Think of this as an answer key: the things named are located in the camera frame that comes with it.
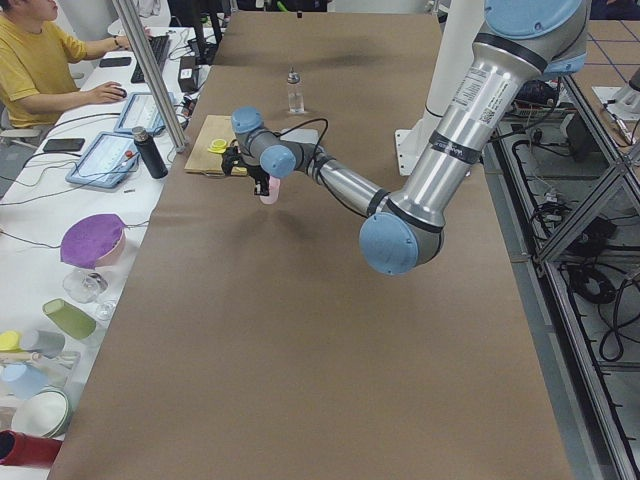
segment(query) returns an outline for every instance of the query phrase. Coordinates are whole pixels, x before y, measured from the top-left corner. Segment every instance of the purple cloth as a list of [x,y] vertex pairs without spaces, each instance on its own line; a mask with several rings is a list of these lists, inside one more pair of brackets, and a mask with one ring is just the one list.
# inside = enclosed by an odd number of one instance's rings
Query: purple cloth
[[95,268],[120,241],[125,223],[113,213],[84,218],[62,238],[60,260],[80,268]]

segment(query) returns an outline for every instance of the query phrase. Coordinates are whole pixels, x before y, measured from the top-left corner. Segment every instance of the keyboard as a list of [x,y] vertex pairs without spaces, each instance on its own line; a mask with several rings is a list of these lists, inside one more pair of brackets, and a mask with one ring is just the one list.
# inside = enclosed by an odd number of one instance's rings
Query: keyboard
[[[151,46],[151,51],[156,59],[156,63],[160,68],[160,72],[162,72],[164,62],[166,62],[169,54],[169,35],[150,37],[149,45]],[[142,73],[142,68],[140,68],[140,62],[138,62],[135,70],[133,71],[131,83],[144,83],[144,73]]]

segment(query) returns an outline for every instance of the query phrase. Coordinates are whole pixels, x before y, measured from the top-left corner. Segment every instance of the brown paper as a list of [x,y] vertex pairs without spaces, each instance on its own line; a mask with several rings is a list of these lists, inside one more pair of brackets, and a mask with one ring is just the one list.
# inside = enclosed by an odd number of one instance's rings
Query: brown paper
[[[209,151],[213,140],[218,138],[225,140],[228,145],[235,138],[231,128],[231,117],[226,115],[207,116],[184,170],[189,173],[223,175],[222,155]],[[245,168],[234,167],[231,170],[231,175],[243,176],[246,174],[247,170]]]

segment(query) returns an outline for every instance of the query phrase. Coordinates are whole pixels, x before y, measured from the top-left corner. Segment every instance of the aluminum rail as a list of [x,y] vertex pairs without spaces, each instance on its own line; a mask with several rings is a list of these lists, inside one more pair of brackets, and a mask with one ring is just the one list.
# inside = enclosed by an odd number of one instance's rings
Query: aluminum rail
[[136,56],[136,60],[142,68],[146,83],[149,85],[151,95],[156,102],[165,127],[171,136],[171,141],[176,152],[182,152],[187,145],[187,138],[176,118],[173,105],[169,101],[169,91],[162,79],[162,72],[158,68],[144,27],[140,22],[138,12],[131,0],[113,0],[113,5],[122,21],[124,31],[127,33],[129,43]]

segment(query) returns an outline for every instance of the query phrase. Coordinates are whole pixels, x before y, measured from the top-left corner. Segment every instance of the yellow cup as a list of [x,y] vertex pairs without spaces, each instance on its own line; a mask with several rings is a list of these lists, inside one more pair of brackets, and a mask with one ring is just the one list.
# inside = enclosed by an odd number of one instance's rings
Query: yellow cup
[[224,153],[227,149],[227,141],[224,138],[216,138],[207,150],[211,153]]
[[20,337],[22,335],[16,330],[7,330],[0,333],[0,352],[14,353],[21,352]]

